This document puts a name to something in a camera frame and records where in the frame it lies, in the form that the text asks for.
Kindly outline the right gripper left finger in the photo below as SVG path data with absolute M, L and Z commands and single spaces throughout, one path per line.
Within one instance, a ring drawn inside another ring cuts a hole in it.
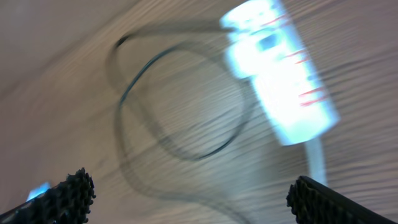
M 84 168 L 37 197 L 1 214 L 1 224 L 84 224 L 96 198 Z

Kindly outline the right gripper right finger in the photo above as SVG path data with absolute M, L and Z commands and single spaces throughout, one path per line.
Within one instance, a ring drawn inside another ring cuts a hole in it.
M 286 200 L 298 224 L 397 224 L 304 175 Z

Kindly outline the Samsung Galaxy smartphone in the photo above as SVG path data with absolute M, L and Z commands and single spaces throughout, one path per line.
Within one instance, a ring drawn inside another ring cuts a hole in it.
M 29 195 L 28 195 L 26 201 L 28 202 L 29 200 L 32 200 L 33 198 L 36 198 L 37 196 L 46 193 L 46 191 L 48 191 L 48 189 L 50 189 L 50 188 L 51 188 L 50 183 L 49 182 L 44 182 L 43 184 L 41 184 L 40 186 L 32 189 L 29 192 Z

